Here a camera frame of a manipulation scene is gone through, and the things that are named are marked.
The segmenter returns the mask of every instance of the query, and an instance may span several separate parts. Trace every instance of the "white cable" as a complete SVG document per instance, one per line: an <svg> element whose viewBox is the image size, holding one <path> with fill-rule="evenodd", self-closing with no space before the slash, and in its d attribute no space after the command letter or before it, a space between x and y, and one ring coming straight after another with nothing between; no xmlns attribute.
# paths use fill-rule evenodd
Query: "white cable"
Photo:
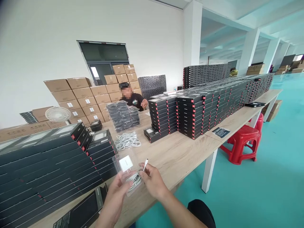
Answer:
<svg viewBox="0 0 304 228"><path fill-rule="evenodd" d="M130 148L131 146L139 147L141 144L135 131L132 133L123 133L122 135L117 136L117 140L115 141L115 146L118 151Z"/></svg>

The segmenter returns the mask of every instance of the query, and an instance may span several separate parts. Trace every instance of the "long table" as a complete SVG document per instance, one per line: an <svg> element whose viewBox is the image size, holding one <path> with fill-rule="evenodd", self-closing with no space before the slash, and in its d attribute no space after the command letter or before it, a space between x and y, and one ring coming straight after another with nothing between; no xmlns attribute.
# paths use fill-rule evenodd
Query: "long table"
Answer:
<svg viewBox="0 0 304 228"><path fill-rule="evenodd" d="M269 115L280 92L281 90L269 90L256 100L269 104L267 109L268 113L266 112L265 119L267 119L267 116ZM262 108L263 107L243 107L218 124L215 128L223 127L230 131L230 133L224 138L214 135L212 130L198 137L196 140L192 140L179 132L175 132L150 144L143 133L145 128L151 126L150 116L146 115L146 113L149 112L148 110L140 113L141 125L134 127L127 132L135 131L137 133L137 137L142 145L140 147L132 148L132 150L137 153L138 159L141 162L144 162L146 158L149 158L149 163L159 169L164 183L169 190L172 190L189 173L206 160L202 190L207 193L211 182L218 148L250 119L252 119L251 126L254 127ZM113 139L116 139L118 134L115 132L111 121L103 124L103 129L107 128L110 130ZM107 185L109 185L112 180L113 178L107 180ZM30 228L53 227L53 224L58 219L65 215L92 191L93 190L46 216L31 225ZM115 227L129 227L155 202L156 200L148 193L145 185L141 185L130 197L125 198L121 216Z"/></svg>

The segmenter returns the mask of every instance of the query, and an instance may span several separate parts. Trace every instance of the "green epoxy floor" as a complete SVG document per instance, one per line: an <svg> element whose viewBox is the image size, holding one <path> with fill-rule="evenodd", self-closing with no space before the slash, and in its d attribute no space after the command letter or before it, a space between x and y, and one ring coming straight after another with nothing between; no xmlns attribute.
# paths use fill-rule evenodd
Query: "green epoxy floor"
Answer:
<svg viewBox="0 0 304 228"><path fill-rule="evenodd" d="M257 161L233 165L219 149L209 192L201 190L203 162L175 193L185 206L204 201L217 228L304 227L304 73L274 77L271 88L283 89L283 103L263 125ZM136 228L152 227L173 227L160 203L136 222Z"/></svg>

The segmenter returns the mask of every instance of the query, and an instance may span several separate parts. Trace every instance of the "window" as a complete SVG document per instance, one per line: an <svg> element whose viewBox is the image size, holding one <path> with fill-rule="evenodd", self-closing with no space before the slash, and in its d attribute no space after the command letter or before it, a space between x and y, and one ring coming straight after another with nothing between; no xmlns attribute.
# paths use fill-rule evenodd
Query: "window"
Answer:
<svg viewBox="0 0 304 228"><path fill-rule="evenodd" d="M105 75L114 74L113 66L129 64L125 44L78 41L95 85L106 85Z"/></svg>

